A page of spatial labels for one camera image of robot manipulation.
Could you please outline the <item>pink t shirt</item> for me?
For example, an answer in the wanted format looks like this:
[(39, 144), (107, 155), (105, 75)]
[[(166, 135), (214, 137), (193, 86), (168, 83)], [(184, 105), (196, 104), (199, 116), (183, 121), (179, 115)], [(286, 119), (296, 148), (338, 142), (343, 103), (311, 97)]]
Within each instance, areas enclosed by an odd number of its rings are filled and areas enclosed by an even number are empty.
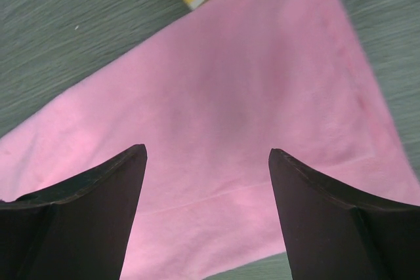
[(1, 139), (13, 200), (132, 146), (148, 152), (123, 279), (203, 279), (285, 249), (272, 148), (419, 203), (341, 0), (210, 0)]

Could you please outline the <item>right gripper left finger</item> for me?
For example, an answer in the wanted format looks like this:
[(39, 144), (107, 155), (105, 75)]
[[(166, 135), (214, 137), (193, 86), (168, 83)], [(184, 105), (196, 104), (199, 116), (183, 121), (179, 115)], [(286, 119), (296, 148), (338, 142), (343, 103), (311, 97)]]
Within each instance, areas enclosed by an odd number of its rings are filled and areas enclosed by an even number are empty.
[(2, 279), (119, 279), (147, 152), (104, 163), (1, 203)]

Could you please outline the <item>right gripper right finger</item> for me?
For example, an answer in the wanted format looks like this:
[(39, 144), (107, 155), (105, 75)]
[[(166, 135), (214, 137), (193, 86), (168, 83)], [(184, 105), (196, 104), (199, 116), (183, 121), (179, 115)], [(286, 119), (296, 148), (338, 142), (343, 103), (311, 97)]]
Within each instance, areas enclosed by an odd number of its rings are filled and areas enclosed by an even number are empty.
[(418, 279), (419, 207), (356, 189), (280, 149), (269, 170), (294, 279)]

